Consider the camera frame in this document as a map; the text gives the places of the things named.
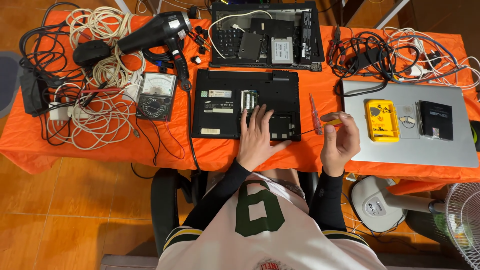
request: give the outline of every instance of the yellow case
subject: yellow case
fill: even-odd
[[[367,101],[365,109],[370,139],[374,142],[398,142],[400,129],[393,102],[372,99]]]

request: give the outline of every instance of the football jersey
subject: football jersey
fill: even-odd
[[[204,231],[174,229],[158,270],[381,270],[357,234],[321,231],[305,200],[252,173]]]

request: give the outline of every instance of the pliers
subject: pliers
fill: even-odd
[[[328,52],[328,65],[334,66],[333,64],[333,54],[335,53],[335,50],[339,48],[340,49],[340,61],[339,64],[343,65],[343,62],[345,61],[345,47],[343,46],[343,42],[340,39],[340,26],[336,25],[336,31],[335,31],[335,36],[334,39],[330,41],[330,51]]]

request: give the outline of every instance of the orange tile floor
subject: orange tile floor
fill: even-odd
[[[90,9],[117,7],[114,0],[73,2]],[[125,2],[134,11],[136,0]],[[53,3],[55,0],[0,1],[0,50],[18,53],[21,35],[38,27],[46,8]],[[204,4],[201,0],[191,3]],[[323,10],[329,1],[317,0],[317,4],[318,9]],[[380,4],[366,1],[350,26],[372,27],[392,5],[393,0]],[[172,10],[180,9],[162,4],[162,11]],[[336,24],[332,10],[319,16],[323,25]],[[202,17],[209,18],[209,15],[202,12]],[[388,25],[398,26],[398,19],[395,17]],[[6,119],[0,119],[0,133]],[[157,170],[144,165],[136,165],[135,169],[141,175],[153,175]],[[150,183],[151,180],[136,177],[128,163],[62,158],[49,171],[30,175],[0,155],[0,270],[98,269],[103,254],[126,254],[153,236]],[[345,191],[350,184],[345,181]],[[348,204],[342,208],[347,217],[355,219]],[[180,192],[180,221],[191,209],[192,205],[185,202]],[[358,225],[345,220],[349,227]],[[357,229],[367,231],[361,225]],[[364,237],[375,251],[416,252],[397,242],[381,244],[372,237]],[[392,238],[430,250],[439,248],[435,242],[413,233],[404,223],[381,240]]]

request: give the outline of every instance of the black hair dryer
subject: black hair dryer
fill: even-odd
[[[178,41],[184,39],[192,30],[185,12],[171,11],[157,14],[148,23],[120,39],[117,44],[124,54],[166,45],[177,67],[177,76],[184,91],[192,87],[189,82],[188,65],[181,52]]]

